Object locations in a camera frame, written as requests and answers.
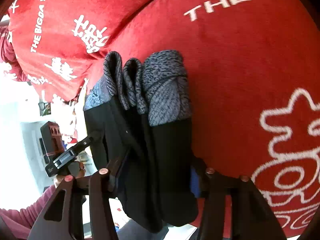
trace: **pink sleeve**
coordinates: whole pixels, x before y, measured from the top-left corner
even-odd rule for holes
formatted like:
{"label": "pink sleeve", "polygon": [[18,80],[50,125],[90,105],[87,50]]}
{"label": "pink sleeve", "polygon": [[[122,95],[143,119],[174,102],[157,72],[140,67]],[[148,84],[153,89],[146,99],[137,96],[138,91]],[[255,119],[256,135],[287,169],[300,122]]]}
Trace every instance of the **pink sleeve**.
{"label": "pink sleeve", "polygon": [[31,229],[38,215],[40,214],[45,204],[54,192],[55,187],[54,185],[52,185],[42,194],[42,196],[33,205],[27,207],[26,209],[21,209],[20,211],[1,209],[1,212],[11,220],[17,222],[18,224]]}

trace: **metal bolt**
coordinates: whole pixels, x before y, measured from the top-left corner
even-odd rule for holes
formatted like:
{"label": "metal bolt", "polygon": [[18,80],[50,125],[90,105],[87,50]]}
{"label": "metal bolt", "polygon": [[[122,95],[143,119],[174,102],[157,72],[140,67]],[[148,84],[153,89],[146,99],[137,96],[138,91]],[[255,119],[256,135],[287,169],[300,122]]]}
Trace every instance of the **metal bolt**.
{"label": "metal bolt", "polygon": [[99,170],[99,174],[101,174],[101,175],[107,174],[108,172],[109,172],[109,170],[106,168],[102,168]]}
{"label": "metal bolt", "polygon": [[208,174],[214,174],[215,170],[213,168],[207,168],[205,170],[205,173],[208,173]]}
{"label": "metal bolt", "polygon": [[73,176],[72,176],[72,175],[67,175],[67,176],[65,176],[64,180],[65,180],[66,182],[70,182],[70,181],[73,180]]}
{"label": "metal bolt", "polygon": [[249,177],[245,175],[241,175],[239,179],[241,179],[243,182],[248,182],[250,180]]}

